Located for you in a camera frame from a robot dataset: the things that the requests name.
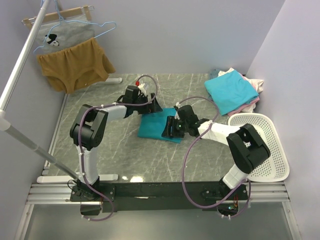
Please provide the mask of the teal t-shirt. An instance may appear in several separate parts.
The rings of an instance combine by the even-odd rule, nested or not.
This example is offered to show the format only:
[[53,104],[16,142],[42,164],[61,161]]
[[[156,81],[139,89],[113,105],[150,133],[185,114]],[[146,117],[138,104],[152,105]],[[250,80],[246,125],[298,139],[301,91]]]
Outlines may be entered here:
[[180,144],[182,141],[181,138],[162,137],[167,117],[174,117],[175,115],[176,110],[174,108],[164,108],[161,112],[143,114],[137,136],[139,138],[163,140]]

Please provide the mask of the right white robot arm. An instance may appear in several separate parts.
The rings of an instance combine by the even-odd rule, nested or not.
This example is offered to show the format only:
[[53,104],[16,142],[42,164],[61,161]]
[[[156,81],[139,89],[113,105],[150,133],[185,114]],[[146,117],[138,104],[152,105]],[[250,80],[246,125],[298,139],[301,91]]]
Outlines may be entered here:
[[229,147],[233,166],[219,181],[219,193],[230,200],[237,194],[237,185],[264,163],[271,151],[252,124],[231,126],[207,118],[199,119],[190,105],[176,107],[176,114],[166,118],[164,138],[183,138],[186,133],[196,139],[211,140]]

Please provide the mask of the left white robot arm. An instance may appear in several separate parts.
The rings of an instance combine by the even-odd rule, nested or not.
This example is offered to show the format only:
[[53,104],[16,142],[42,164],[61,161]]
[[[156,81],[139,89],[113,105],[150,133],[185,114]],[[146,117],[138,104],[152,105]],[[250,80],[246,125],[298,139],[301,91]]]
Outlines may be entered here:
[[100,196],[100,177],[97,169],[98,146],[103,140],[108,123],[125,119],[135,111],[141,114],[162,112],[157,101],[157,92],[147,95],[146,85],[129,85],[125,94],[109,105],[91,106],[84,104],[70,128],[79,157],[79,177],[76,181],[76,193],[82,194],[88,201]]

